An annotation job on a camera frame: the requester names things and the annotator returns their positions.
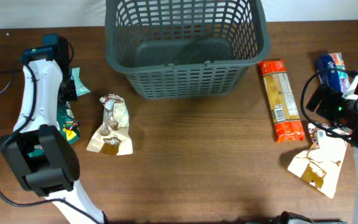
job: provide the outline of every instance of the plastic basket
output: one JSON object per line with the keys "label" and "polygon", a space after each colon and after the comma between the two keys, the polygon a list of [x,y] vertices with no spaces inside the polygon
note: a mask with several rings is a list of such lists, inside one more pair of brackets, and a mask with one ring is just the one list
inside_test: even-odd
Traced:
{"label": "plastic basket", "polygon": [[106,60],[147,99],[229,93],[270,40],[260,0],[106,0]]}

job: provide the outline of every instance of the white wall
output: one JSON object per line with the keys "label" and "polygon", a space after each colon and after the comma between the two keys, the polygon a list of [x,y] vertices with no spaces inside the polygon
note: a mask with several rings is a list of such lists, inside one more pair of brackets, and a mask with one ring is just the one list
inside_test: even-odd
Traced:
{"label": "white wall", "polygon": [[[269,22],[358,19],[358,0],[262,0],[262,3]],[[103,26],[104,4],[105,0],[0,0],[0,29]]]}

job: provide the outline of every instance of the orange pasta package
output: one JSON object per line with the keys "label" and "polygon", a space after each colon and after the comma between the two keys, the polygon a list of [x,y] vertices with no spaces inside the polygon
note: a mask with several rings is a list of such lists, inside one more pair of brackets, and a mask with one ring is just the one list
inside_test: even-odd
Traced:
{"label": "orange pasta package", "polygon": [[305,139],[284,60],[259,62],[273,117],[277,142]]}

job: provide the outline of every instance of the wooden surface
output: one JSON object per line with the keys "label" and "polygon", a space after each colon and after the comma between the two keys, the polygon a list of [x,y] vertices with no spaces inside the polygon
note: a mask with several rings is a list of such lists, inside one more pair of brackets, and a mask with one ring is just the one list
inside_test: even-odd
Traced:
{"label": "wooden surface", "polygon": [[[347,68],[358,69],[358,21],[269,23],[268,30],[272,40],[268,58],[285,59],[298,103],[320,53],[342,52]],[[72,65],[81,67],[82,82],[91,90],[71,104],[81,124],[81,139],[73,148],[80,160],[83,187],[110,220],[250,220],[286,210],[351,223],[356,190],[352,149],[347,150],[334,199],[289,173],[285,166],[291,156],[311,143],[274,142],[269,104],[255,66],[227,96],[148,101],[106,63],[104,28],[85,27],[0,30],[0,70],[21,68],[22,50],[40,45],[42,34],[51,32],[74,45]],[[0,78],[0,88],[5,81]],[[19,74],[0,96],[0,136],[12,131],[22,91]],[[102,122],[98,99],[107,93],[126,100],[133,155],[111,157],[85,149]],[[20,188],[2,158],[0,185],[14,201],[39,200]],[[16,208],[0,199],[0,223],[66,222],[52,204]]]}

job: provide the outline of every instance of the basket bottom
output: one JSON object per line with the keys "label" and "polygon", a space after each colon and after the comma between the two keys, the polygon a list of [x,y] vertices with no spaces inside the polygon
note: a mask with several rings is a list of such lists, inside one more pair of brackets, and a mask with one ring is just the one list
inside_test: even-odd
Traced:
{"label": "basket bottom", "polygon": [[135,51],[134,67],[186,65],[206,61],[234,60],[230,41],[220,37],[149,40]]}

